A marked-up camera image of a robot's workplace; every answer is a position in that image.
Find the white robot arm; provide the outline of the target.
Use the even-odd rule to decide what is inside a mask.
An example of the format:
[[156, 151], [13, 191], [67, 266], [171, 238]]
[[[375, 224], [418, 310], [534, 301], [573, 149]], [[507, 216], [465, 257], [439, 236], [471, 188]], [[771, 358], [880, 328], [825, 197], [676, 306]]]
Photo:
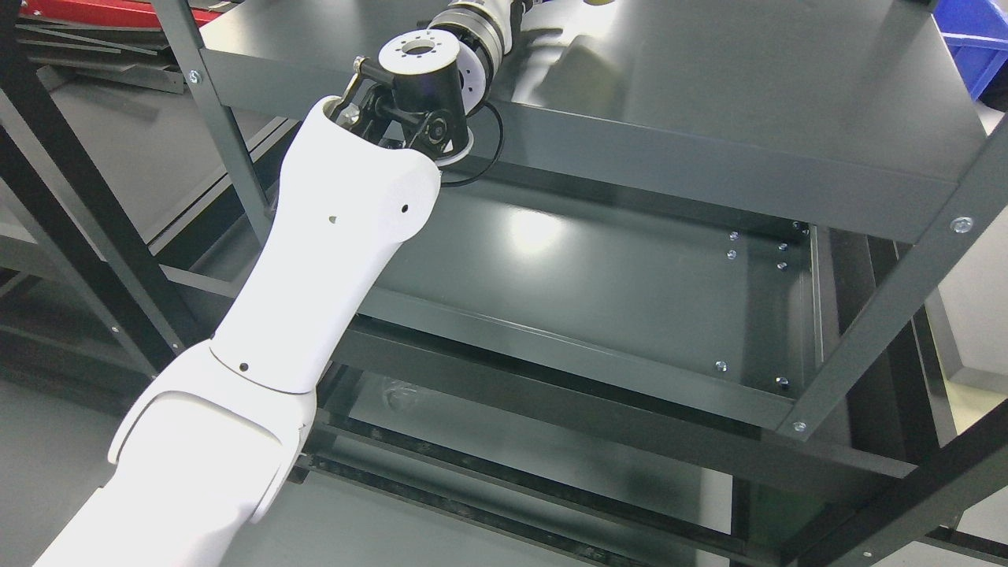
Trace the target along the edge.
[[212, 337], [136, 399], [114, 472], [39, 566], [217, 566], [266, 516], [305, 447], [316, 388], [360, 305], [424, 228], [442, 167], [472, 149], [469, 116], [532, 1], [453, 1], [426, 28], [358, 56], [317, 101], [280, 168], [259, 258]]

